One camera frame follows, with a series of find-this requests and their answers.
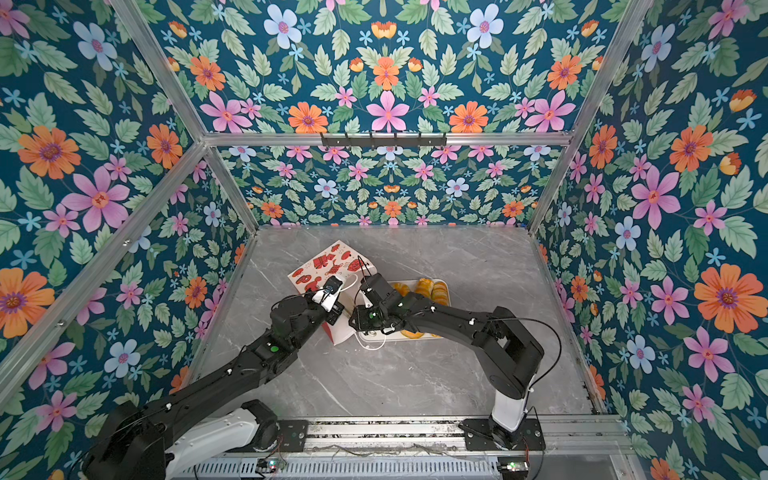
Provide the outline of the yellow bundt fake bread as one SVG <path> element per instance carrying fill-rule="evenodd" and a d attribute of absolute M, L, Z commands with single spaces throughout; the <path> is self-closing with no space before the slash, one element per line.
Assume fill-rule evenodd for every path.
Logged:
<path fill-rule="evenodd" d="M 393 288 L 402 296 L 406 296 L 410 292 L 410 288 L 403 283 L 394 283 Z"/>

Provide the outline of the orange round fake bread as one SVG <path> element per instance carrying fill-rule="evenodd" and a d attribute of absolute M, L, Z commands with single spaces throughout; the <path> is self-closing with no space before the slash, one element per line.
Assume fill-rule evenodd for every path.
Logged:
<path fill-rule="evenodd" d="M 422 332 L 412 332 L 409 330 L 401 330 L 400 334 L 407 339 L 420 339 L 424 336 Z"/>

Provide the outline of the golden croissant fake bread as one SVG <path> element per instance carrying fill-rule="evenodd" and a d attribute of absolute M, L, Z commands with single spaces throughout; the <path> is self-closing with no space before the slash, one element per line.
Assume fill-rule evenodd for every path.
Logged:
<path fill-rule="evenodd" d="M 430 298 L 432 296 L 433 288 L 434 281 L 432 279 L 420 278 L 415 285 L 414 292 L 418 295 Z"/>

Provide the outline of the long yellow fake bread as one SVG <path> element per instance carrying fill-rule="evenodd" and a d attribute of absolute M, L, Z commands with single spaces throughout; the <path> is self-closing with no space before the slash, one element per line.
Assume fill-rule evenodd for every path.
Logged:
<path fill-rule="evenodd" d="M 439 305 L 449 306 L 450 295 L 447 284 L 443 281 L 435 281 L 431 290 L 431 300 Z"/>

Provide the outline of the red white paper bag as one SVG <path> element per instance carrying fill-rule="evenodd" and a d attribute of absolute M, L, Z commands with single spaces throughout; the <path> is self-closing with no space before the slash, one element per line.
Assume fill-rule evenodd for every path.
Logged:
<path fill-rule="evenodd" d="M 337 240 L 292 271 L 288 278 L 299 293 L 321 289 L 330 277 L 337 277 L 342 281 L 338 301 L 344 312 L 334 325 L 323 325 L 324 332 L 336 346 L 355 335 L 349 320 L 354 307 L 364 301 L 364 296 L 358 289 L 364 276 L 376 273 L 376 267 L 365 256 Z"/>

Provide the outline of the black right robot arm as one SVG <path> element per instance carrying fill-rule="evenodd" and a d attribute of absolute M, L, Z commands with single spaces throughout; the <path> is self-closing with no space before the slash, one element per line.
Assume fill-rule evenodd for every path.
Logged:
<path fill-rule="evenodd" d="M 357 331 L 431 334 L 470 349 L 495 390 L 486 437 L 504 450 L 518 446 L 544 358 L 543 347 L 519 318 L 503 307 L 468 311 L 414 292 L 403 295 L 380 274 L 363 277 L 358 295 L 362 303 L 350 315 L 350 326 Z"/>

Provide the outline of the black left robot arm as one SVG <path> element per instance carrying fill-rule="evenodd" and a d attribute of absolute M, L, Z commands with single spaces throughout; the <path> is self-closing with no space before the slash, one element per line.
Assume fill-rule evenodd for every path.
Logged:
<path fill-rule="evenodd" d="M 274 441 L 274 414 L 250 401 L 224 418 L 210 416 L 281 375 L 325 322 L 343 306 L 327 290 L 291 295 L 270 311 L 272 324 L 224 366 L 142 407 L 115 408 L 82 460 L 89 479 L 169 479 L 193 464 L 257 436 Z"/>

